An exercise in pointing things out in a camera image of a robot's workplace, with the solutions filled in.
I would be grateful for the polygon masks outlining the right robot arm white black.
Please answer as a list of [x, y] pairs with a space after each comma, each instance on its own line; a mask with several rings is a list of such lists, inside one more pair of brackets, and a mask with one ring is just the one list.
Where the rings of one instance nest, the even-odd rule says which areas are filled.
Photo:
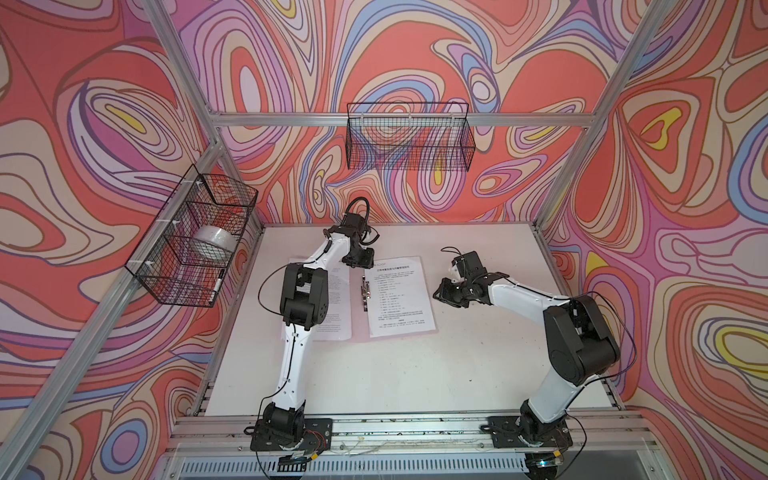
[[475, 251], [458, 253], [450, 277], [433, 298], [455, 308], [472, 303], [507, 309], [543, 327], [550, 368], [516, 417], [493, 417], [484, 427], [494, 438], [530, 447], [555, 441], [567, 427], [568, 408], [585, 387], [620, 361], [618, 342], [589, 295], [558, 296], [485, 268]]

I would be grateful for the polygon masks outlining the metal folder clip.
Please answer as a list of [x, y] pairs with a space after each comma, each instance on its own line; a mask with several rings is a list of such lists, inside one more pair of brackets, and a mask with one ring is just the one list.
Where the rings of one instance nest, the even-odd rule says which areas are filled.
[[365, 276], [363, 276], [361, 279], [360, 294], [361, 294], [361, 301], [362, 301], [362, 309], [364, 312], [368, 312], [368, 303], [369, 303], [371, 293], [370, 293], [369, 282]]

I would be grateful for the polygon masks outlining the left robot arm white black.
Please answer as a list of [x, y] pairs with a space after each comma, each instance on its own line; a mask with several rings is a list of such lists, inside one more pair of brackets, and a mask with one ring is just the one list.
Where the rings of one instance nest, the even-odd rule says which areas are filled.
[[274, 312], [284, 327], [281, 370], [276, 391], [260, 401], [255, 424], [244, 429], [256, 453], [287, 452], [311, 458], [331, 446], [333, 420], [306, 416], [302, 370], [313, 336], [329, 312], [331, 270], [339, 265], [373, 267], [372, 245], [379, 234], [369, 218], [369, 200], [354, 198], [340, 223], [323, 231], [324, 241], [315, 252], [281, 268], [281, 297]]

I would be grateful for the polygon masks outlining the white tape roll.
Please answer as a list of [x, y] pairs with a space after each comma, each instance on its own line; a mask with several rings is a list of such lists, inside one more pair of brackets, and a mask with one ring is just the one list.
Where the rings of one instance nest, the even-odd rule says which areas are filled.
[[226, 263], [237, 247], [237, 238], [229, 231], [213, 226], [201, 226], [191, 242], [193, 250], [204, 260]]

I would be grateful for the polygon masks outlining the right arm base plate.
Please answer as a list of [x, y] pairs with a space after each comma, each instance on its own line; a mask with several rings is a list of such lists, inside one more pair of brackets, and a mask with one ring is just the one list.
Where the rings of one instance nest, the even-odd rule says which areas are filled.
[[534, 448], [565, 451], [573, 446], [565, 418], [541, 423], [535, 416], [490, 416], [480, 431], [489, 434], [494, 448]]

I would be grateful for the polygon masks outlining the pink file folder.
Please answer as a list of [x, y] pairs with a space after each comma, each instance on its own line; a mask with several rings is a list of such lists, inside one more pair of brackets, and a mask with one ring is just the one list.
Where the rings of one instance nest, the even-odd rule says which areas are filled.
[[352, 337], [350, 340], [342, 341], [342, 342], [361, 343], [361, 342], [368, 342], [368, 341], [374, 341], [374, 340], [396, 338], [396, 337], [389, 337], [389, 338], [383, 338], [383, 339], [370, 338], [367, 312], [364, 312], [362, 309], [362, 301], [361, 301], [361, 294], [360, 294], [361, 279], [363, 276], [365, 276], [365, 273], [354, 273], [351, 268], [349, 269], [350, 269], [350, 288], [351, 288], [350, 300], [351, 300], [351, 313], [352, 313], [352, 316], [351, 316]]

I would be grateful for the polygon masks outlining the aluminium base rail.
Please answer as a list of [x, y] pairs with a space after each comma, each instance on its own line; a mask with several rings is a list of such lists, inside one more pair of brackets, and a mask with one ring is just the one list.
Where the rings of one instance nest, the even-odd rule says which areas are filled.
[[645, 419], [626, 410], [581, 410], [540, 446], [512, 433], [508, 412], [335, 415], [312, 458], [301, 448], [255, 452], [250, 416], [179, 421], [162, 479], [491, 478], [665, 479]]

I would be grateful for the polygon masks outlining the printed list sheet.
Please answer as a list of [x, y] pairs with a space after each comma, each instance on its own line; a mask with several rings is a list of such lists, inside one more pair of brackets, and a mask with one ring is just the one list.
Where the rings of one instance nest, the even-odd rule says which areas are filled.
[[371, 339], [419, 335], [437, 329], [418, 256], [377, 260], [365, 279]]

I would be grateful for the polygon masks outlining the printed english text sheet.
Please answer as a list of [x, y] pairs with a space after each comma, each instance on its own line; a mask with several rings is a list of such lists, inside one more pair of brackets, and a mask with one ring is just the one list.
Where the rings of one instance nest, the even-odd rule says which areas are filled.
[[329, 310], [324, 322], [312, 328], [315, 341], [342, 342], [352, 337], [350, 269], [337, 263], [329, 272]]

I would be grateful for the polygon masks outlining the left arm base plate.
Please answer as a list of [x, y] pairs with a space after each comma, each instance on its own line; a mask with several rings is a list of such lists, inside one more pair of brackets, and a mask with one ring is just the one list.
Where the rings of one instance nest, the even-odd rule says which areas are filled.
[[304, 420], [296, 432], [282, 432], [266, 426], [263, 420], [244, 428], [243, 433], [251, 438], [250, 449], [254, 452], [322, 453], [332, 444], [333, 420], [311, 417]]

